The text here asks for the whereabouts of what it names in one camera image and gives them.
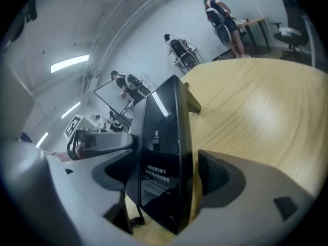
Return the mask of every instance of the office chair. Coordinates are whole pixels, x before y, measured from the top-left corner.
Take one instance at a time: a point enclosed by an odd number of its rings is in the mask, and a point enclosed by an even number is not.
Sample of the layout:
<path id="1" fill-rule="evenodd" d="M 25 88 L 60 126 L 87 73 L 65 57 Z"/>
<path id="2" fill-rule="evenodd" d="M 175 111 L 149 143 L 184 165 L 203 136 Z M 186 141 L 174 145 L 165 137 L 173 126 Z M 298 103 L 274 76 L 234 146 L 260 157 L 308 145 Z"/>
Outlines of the office chair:
<path id="1" fill-rule="evenodd" d="M 283 51 L 280 59 L 288 59 L 291 57 L 295 61 L 300 62 L 300 53 L 296 52 L 296 47 L 298 47 L 304 55 L 300 46 L 305 46 L 309 41 L 305 22 L 302 18 L 304 10 L 295 0 L 282 1 L 287 13 L 288 27 L 291 29 L 287 30 L 286 35 L 283 35 L 284 28 L 280 27 L 280 22 L 271 23 L 271 25 L 276 25 L 280 31 L 280 33 L 274 34 L 274 37 L 279 41 L 289 44 L 289 49 L 293 49 L 293 51 Z"/>

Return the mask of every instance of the black stand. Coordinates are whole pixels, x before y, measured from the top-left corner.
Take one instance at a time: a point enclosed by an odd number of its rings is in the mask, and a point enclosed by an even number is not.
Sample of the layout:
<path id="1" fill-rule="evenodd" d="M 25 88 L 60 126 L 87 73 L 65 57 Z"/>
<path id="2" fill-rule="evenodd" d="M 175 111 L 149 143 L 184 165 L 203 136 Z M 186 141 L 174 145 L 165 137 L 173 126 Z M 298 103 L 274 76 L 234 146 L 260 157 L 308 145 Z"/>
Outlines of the black stand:
<path id="1" fill-rule="evenodd" d="M 286 60 L 291 59 L 298 63 L 301 63 L 302 57 L 305 56 L 304 52 L 302 51 L 302 49 L 299 46 L 292 45 L 292 48 L 293 48 L 293 51 L 283 51 L 282 57 L 280 59 L 286 59 Z"/>
<path id="2" fill-rule="evenodd" d="M 133 225 L 129 220 L 127 207 L 124 201 L 124 194 L 121 194 L 119 204 L 111 208 L 111 210 L 104 216 L 108 221 L 112 222 L 115 226 L 124 230 L 127 233 L 133 234 Z"/>
<path id="3" fill-rule="evenodd" d="M 194 95 L 189 91 L 188 88 L 186 88 L 187 93 L 187 105 L 188 105 L 188 111 L 192 113 L 199 113 L 201 111 L 201 105 L 197 101 L 197 99 L 194 97 Z"/>

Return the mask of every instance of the black device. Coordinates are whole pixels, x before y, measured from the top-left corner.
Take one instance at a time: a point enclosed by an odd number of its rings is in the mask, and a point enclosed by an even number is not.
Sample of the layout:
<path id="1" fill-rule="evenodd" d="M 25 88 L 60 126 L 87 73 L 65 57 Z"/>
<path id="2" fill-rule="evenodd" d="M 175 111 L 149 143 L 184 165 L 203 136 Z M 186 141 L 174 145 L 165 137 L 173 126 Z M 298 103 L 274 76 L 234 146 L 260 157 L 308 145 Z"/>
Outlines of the black device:
<path id="1" fill-rule="evenodd" d="M 138 103 L 133 114 L 137 163 L 127 195 L 175 234 L 189 222 L 193 175 L 189 111 L 200 109 L 174 75 Z"/>

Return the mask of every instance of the fluorescent light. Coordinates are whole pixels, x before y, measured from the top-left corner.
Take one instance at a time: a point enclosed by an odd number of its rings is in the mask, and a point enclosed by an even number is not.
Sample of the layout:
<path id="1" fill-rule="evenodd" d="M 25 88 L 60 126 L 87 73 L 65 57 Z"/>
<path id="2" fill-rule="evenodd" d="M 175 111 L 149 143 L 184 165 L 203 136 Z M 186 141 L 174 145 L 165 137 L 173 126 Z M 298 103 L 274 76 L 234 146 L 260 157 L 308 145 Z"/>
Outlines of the fluorescent light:
<path id="1" fill-rule="evenodd" d="M 152 94 L 152 96 L 154 97 L 154 99 L 155 99 L 155 101 L 156 101 L 156 103 L 157 103 L 159 109 L 160 109 L 161 112 L 163 113 L 164 117 L 167 117 L 169 114 L 168 114 L 168 112 L 166 111 L 166 109 L 165 109 L 165 107 L 164 107 L 162 101 L 160 101 L 160 99 L 159 99 L 157 93 L 154 92 L 154 93 Z"/>
<path id="2" fill-rule="evenodd" d="M 46 132 L 43 136 L 42 136 L 42 138 L 39 140 L 39 142 L 36 144 L 36 147 L 38 148 L 40 145 L 41 145 L 41 143 L 45 140 L 45 138 L 48 136 L 48 132 Z"/>
<path id="3" fill-rule="evenodd" d="M 77 64 L 77 63 L 88 61 L 88 59 L 89 59 L 89 55 L 83 55 L 83 56 L 74 57 L 74 58 L 71 58 L 71 59 L 56 63 L 56 64 L 54 64 L 50 67 L 51 73 L 56 72 L 59 69 L 62 69 L 62 68 L 69 67 L 71 65 Z"/>
<path id="4" fill-rule="evenodd" d="M 61 116 L 61 119 L 63 119 L 64 117 L 66 117 L 68 115 L 68 113 L 70 113 L 73 109 L 75 109 L 78 105 L 80 105 L 80 102 L 76 103 L 74 106 L 72 106 L 68 111 L 66 111 L 64 113 L 63 116 Z"/>

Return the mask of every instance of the light wood tabletop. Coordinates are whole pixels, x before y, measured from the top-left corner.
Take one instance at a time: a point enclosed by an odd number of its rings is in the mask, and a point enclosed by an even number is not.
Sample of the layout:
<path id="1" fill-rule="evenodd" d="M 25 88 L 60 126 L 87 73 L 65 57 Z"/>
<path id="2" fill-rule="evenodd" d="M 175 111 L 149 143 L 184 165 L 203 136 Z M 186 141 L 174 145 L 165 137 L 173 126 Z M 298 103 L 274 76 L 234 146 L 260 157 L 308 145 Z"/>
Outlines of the light wood tabletop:
<path id="1" fill-rule="evenodd" d="M 291 61 L 249 58 L 198 65 L 182 81 L 189 83 L 202 105 L 199 114 L 189 113 L 194 160 L 191 220 L 202 198 L 199 149 L 274 166 L 318 195 L 328 169 L 327 74 Z M 152 225 L 136 230 L 136 237 L 156 245 L 174 238 Z"/>
<path id="2" fill-rule="evenodd" d="M 255 23 L 258 23 L 258 22 L 262 22 L 264 20 L 265 20 L 265 18 L 259 18 L 259 19 L 255 19 L 255 20 L 249 20 L 248 22 L 244 22 L 244 23 L 238 25 L 238 28 L 241 28 L 241 27 L 244 27 L 244 26 L 249 26 L 251 24 L 255 24 Z"/>

